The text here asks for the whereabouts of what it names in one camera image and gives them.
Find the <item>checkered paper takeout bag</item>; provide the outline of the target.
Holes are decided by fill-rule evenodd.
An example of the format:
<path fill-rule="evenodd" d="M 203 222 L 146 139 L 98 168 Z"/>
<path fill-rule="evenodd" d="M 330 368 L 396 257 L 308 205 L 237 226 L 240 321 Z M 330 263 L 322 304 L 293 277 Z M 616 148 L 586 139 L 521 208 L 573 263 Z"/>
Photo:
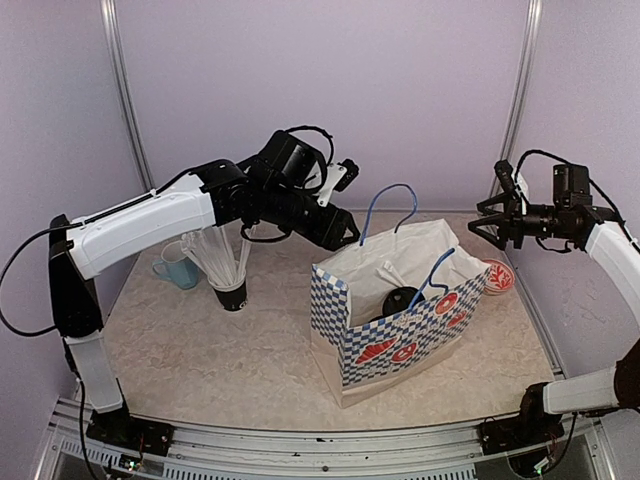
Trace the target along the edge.
<path fill-rule="evenodd" d="M 338 406 L 448 358 L 489 273 L 446 220 L 409 216 L 313 265 L 310 347 Z"/>

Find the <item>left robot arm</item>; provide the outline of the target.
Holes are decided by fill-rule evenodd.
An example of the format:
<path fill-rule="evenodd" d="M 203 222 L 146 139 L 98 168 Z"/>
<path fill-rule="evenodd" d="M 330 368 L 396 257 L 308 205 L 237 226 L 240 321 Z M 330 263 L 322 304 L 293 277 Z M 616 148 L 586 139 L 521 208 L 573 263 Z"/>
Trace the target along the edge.
<path fill-rule="evenodd" d="M 191 167 L 163 187 L 89 217 L 51 222 L 48 274 L 54 325 L 99 414 L 102 430 L 121 445 L 140 434 L 108 360 L 94 279 L 119 261 L 181 234 L 240 220 L 265 221 L 284 237 L 297 233 L 335 252 L 356 242 L 352 214 L 330 198 L 358 176 L 350 159 L 334 162 L 295 137 L 275 131 L 251 157 Z"/>

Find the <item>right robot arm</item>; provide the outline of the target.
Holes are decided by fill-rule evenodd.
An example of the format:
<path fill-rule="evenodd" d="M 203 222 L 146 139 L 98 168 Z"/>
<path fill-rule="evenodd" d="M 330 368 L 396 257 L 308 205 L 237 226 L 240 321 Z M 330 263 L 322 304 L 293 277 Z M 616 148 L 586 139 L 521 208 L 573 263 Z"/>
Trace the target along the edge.
<path fill-rule="evenodd" d="M 608 275 L 635 318 L 639 317 L 639 247 L 612 207 L 593 204 L 589 170 L 575 164 L 553 167 L 553 203 L 532 204 L 520 174 L 508 161 L 494 165 L 502 192 L 477 204 L 481 217 L 468 230 L 494 247 L 520 248 L 526 237 L 537 243 L 561 239 L 585 252 Z M 639 344 L 614 366 L 550 382 L 538 389 L 538 405 L 513 419 L 511 433 L 523 444 L 535 442 L 551 424 L 550 415 L 639 408 Z"/>

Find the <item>black plastic cup lid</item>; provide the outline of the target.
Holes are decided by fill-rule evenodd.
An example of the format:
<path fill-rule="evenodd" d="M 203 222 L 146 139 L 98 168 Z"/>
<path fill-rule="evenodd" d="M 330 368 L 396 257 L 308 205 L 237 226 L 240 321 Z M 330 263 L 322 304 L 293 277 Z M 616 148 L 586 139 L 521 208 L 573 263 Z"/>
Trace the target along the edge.
<path fill-rule="evenodd" d="M 423 293 L 416 287 L 395 288 L 386 295 L 382 303 L 382 315 L 384 317 L 394 315 L 408 309 L 414 303 L 424 300 Z"/>

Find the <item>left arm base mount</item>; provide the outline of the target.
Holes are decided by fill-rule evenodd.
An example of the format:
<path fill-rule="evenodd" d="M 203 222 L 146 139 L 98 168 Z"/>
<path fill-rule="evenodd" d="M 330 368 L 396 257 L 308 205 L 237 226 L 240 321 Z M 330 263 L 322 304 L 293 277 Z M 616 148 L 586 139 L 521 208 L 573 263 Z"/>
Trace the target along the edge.
<path fill-rule="evenodd" d="M 91 415 L 86 435 L 96 441 L 142 454 L 166 457 L 173 439 L 171 424 L 132 416 L 121 408 Z"/>

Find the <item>white straw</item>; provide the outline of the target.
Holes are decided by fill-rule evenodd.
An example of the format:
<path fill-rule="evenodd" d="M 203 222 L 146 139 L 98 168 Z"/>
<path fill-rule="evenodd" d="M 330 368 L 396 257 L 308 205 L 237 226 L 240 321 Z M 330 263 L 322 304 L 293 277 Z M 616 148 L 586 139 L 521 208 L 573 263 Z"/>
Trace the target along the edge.
<path fill-rule="evenodd" d="M 408 287 L 410 285 L 390 261 L 385 261 L 380 267 L 377 267 L 376 275 L 380 279 L 398 288 Z"/>

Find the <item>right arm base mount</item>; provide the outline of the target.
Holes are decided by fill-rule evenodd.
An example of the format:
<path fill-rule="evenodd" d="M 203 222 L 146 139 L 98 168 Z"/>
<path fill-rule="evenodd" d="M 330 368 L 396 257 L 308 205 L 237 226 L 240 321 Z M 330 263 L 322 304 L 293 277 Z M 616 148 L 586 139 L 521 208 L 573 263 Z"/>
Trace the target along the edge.
<path fill-rule="evenodd" d="M 546 385 L 546 382 L 541 382 L 526 389 L 517 415 L 498 420 L 485 419 L 478 426 L 484 455 L 520 449 L 564 435 L 562 415 L 544 411 L 543 389 Z"/>

